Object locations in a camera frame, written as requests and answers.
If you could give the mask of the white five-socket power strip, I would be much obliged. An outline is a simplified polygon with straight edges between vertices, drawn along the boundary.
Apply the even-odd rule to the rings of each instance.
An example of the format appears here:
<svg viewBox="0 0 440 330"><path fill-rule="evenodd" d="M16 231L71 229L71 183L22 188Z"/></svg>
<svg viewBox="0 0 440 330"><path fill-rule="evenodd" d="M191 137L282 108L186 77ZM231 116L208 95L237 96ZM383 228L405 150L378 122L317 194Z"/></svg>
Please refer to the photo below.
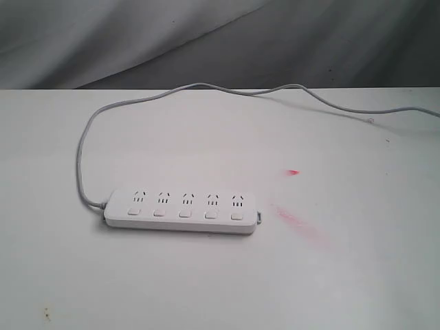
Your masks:
<svg viewBox="0 0 440 330"><path fill-rule="evenodd" d="M104 220L113 228L238 235L252 234L262 222L251 194L166 186L113 191Z"/></svg>

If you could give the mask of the grey backdrop cloth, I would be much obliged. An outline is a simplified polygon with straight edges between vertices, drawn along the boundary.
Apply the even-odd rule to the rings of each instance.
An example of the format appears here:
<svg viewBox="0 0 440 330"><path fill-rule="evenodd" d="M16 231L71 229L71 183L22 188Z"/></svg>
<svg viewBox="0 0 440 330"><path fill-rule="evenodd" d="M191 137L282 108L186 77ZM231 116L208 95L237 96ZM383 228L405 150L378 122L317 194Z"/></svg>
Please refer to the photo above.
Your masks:
<svg viewBox="0 0 440 330"><path fill-rule="evenodd" d="M436 87L438 1L2 1L3 89Z"/></svg>

